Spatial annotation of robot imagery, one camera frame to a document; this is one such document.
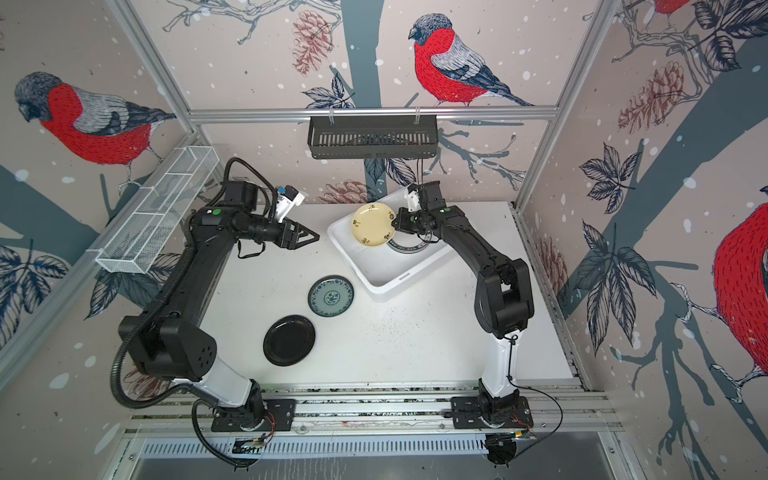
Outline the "green rim plate front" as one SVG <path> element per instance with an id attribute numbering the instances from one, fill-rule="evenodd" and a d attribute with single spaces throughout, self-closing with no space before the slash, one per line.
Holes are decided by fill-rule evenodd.
<path id="1" fill-rule="evenodd" d="M 439 244 L 440 240 L 433 235 L 395 236 L 387 242 L 387 246 L 398 254 L 412 255 L 426 250 L 430 245 Z"/>

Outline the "cream yellow small plate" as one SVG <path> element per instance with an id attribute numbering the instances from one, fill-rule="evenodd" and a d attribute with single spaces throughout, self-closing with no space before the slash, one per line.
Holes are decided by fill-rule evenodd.
<path id="1" fill-rule="evenodd" d="M 395 235 L 394 219 L 395 214 L 388 205 L 379 202 L 365 204 L 352 217 L 353 238 L 367 247 L 385 245 Z"/>

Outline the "black round plate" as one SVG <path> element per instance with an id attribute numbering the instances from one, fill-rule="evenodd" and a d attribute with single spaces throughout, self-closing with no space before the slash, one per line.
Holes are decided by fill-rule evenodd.
<path id="1" fill-rule="evenodd" d="M 288 367 L 302 361 L 313 349 L 315 340 L 315 328 L 308 318 L 288 315 L 267 330 L 263 353 L 273 365 Z"/>

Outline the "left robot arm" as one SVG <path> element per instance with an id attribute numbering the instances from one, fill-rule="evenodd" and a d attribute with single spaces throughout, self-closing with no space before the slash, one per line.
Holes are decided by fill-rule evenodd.
<path id="1" fill-rule="evenodd" d="M 191 393 L 246 428 L 268 418 L 259 384 L 220 358 L 215 339 L 200 324 L 233 248 L 242 241 L 286 250 L 318 241 L 317 233 L 287 217 L 303 200 L 290 185 L 228 180 L 211 202 L 191 214 L 184 250 L 163 287 L 140 315 L 119 325 L 122 343 L 110 371 L 110 390 L 119 404 L 148 408 L 175 393 Z M 140 373 L 169 380 L 171 386 L 146 400 L 131 398 L 122 387 L 126 358 Z"/>

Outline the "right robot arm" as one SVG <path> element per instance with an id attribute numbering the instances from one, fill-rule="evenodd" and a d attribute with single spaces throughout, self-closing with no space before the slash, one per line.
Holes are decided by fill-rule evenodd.
<path id="1" fill-rule="evenodd" d="M 514 380 L 515 348 L 535 313 L 528 264 L 496 250 L 455 206 L 417 211 L 401 207 L 392 225 L 399 233 L 432 235 L 443 241 L 475 276 L 474 313 L 490 343 L 479 381 L 477 406 L 455 414 L 459 426 L 470 427 L 473 418 L 478 417 L 491 428 L 529 427 L 526 399 Z"/>

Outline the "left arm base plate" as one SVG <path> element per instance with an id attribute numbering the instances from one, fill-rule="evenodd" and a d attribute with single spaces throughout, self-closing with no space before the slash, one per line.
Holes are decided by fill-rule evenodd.
<path id="1" fill-rule="evenodd" d="M 267 399 L 237 408 L 216 407 L 213 432 L 287 432 L 291 430 L 297 402 L 293 399 Z"/>

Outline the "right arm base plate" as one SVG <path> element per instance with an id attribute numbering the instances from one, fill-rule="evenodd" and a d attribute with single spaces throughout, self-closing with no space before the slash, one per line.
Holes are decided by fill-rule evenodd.
<path id="1" fill-rule="evenodd" d="M 452 397 L 450 408 L 441 412 L 455 429 L 531 429 L 533 419 L 526 397 L 500 405 L 480 397 Z"/>

